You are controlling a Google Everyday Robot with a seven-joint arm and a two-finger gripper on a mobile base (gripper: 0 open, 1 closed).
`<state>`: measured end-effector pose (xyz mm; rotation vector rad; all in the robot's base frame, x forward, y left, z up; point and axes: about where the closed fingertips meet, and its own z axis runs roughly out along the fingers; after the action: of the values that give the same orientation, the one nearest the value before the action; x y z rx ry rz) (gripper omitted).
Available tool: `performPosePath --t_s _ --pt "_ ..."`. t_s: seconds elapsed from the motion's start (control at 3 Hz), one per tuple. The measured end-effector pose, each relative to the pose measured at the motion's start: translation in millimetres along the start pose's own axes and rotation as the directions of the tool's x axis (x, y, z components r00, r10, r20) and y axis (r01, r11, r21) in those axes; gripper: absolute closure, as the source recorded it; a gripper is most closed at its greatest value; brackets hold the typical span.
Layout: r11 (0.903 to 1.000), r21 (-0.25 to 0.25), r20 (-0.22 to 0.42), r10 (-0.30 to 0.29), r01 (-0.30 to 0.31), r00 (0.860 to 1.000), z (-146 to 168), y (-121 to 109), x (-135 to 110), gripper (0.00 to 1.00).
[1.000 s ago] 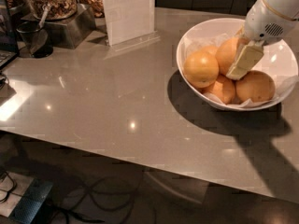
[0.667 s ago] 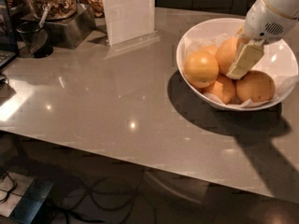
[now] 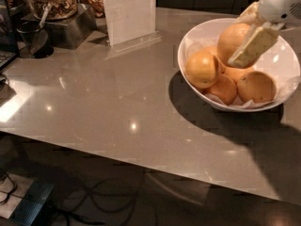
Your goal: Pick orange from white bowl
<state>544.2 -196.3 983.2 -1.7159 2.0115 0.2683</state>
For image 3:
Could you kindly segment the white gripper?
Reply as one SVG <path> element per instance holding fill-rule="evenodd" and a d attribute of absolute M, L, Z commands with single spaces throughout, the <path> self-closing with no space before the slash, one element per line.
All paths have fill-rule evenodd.
<path fill-rule="evenodd" d="M 269 23 L 256 25 L 258 13 L 261 19 Z M 284 29 L 301 26 L 301 0 L 259 0 L 259 5 L 253 2 L 238 16 L 235 23 L 252 24 L 242 44 L 228 60 L 231 67 L 245 69 L 277 43 L 279 31 L 271 24 L 283 24 Z"/>

